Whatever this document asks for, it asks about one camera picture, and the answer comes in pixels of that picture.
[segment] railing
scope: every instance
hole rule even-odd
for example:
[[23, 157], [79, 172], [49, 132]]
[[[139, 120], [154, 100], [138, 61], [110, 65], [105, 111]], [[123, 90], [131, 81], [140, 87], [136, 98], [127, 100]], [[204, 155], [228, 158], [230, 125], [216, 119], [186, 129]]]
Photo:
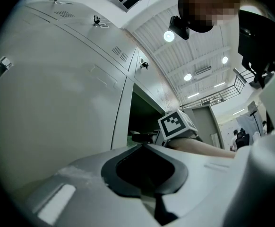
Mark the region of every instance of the railing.
[[254, 74], [249, 70], [244, 70], [240, 75], [247, 81], [248, 79], [254, 79]]
[[244, 86], [245, 84], [243, 83], [243, 81], [238, 76], [236, 76], [235, 82], [232, 86], [220, 90], [216, 93], [210, 94], [196, 101], [193, 101], [191, 103], [183, 104], [181, 105], [181, 107], [191, 108], [203, 105], [213, 106], [241, 94], [241, 91], [243, 90]]

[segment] ceiling light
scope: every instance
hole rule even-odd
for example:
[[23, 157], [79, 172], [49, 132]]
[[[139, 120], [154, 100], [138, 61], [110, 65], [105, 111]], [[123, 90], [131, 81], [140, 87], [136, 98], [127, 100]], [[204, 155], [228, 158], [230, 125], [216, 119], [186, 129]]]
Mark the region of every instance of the ceiling light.
[[196, 94], [193, 94], [193, 95], [189, 96], [188, 98], [191, 98], [191, 97], [196, 96], [196, 95], [198, 95], [198, 94], [199, 94], [199, 92], [196, 93]]
[[217, 85], [215, 85], [214, 87], [218, 87], [218, 86], [221, 86], [221, 85], [223, 85], [223, 84], [225, 84], [225, 82], [222, 82], [222, 83], [220, 83], [220, 84], [217, 84]]
[[192, 75], [189, 73], [184, 77], [184, 80], [189, 81], [189, 80], [191, 80], [191, 78], [192, 78]]
[[167, 42], [171, 42], [174, 40], [174, 33], [172, 31], [166, 31], [164, 34], [164, 40]]
[[226, 64], [227, 63], [227, 61], [228, 61], [228, 57], [223, 57], [223, 60], [222, 60], [222, 62], [223, 62], [223, 64]]
[[240, 112], [242, 112], [242, 111], [244, 111], [244, 110], [245, 110], [245, 109], [242, 109], [242, 110], [240, 110], [240, 111], [234, 113], [233, 115], [238, 114], [238, 113], [240, 113]]
[[241, 10], [247, 11], [247, 12], [251, 12], [251, 13], [256, 13], [258, 15], [262, 15], [261, 11], [254, 7], [254, 6], [250, 6], [250, 5], [245, 5], [245, 6], [241, 6], [240, 8]]

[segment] human arm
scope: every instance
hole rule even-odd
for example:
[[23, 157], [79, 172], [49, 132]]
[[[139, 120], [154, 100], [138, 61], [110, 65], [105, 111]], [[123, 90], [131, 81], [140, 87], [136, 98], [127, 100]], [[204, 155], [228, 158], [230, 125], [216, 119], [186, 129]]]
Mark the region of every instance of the human arm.
[[168, 143], [168, 146], [172, 149], [184, 151], [193, 154], [200, 154], [213, 157], [228, 157], [234, 158], [235, 152], [230, 152], [224, 149], [210, 146], [203, 142], [193, 139], [175, 139]]

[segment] locker door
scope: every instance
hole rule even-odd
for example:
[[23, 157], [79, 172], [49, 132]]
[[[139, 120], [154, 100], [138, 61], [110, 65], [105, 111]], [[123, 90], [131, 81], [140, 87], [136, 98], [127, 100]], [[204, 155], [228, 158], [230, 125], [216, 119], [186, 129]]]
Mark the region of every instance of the locker door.
[[55, 25], [0, 46], [0, 176], [8, 191], [111, 149], [126, 76]]
[[[74, 2], [70, 4], [60, 2], [62, 4], [42, 1], [30, 3], [26, 6], [56, 20], [68, 20], [65, 22], [67, 26], [92, 41], [114, 58], [122, 67], [129, 70], [136, 46], [119, 28], [86, 5]], [[105, 23], [107, 27], [93, 26], [94, 15], [100, 17], [101, 23]], [[79, 18], [84, 18], [84, 21], [76, 21]]]
[[[143, 62], [147, 62], [149, 64], [148, 68], [141, 67]], [[160, 76], [157, 72], [157, 69], [154, 68], [148, 58], [142, 53], [141, 51], [138, 52], [137, 58], [137, 67], [136, 67], [136, 74], [135, 78], [146, 87], [149, 92], [164, 106], [165, 99], [164, 99], [164, 91], [162, 87], [162, 83], [160, 80]]]

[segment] locker vent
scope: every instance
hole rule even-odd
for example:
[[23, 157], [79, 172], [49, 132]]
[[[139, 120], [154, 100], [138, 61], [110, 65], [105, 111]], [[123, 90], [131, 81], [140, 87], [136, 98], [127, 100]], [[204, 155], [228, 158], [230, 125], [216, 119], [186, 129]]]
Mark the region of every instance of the locker vent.
[[125, 53], [122, 53], [122, 55], [120, 55], [120, 58], [125, 62], [128, 60], [128, 56]]
[[59, 12], [54, 12], [55, 14], [58, 14], [62, 17], [74, 17], [73, 14], [68, 13], [67, 11], [59, 11]]
[[122, 51], [120, 50], [120, 48], [119, 47], [114, 47], [113, 49], [112, 49], [112, 51], [114, 52], [114, 53], [116, 53], [117, 55], [119, 55]]

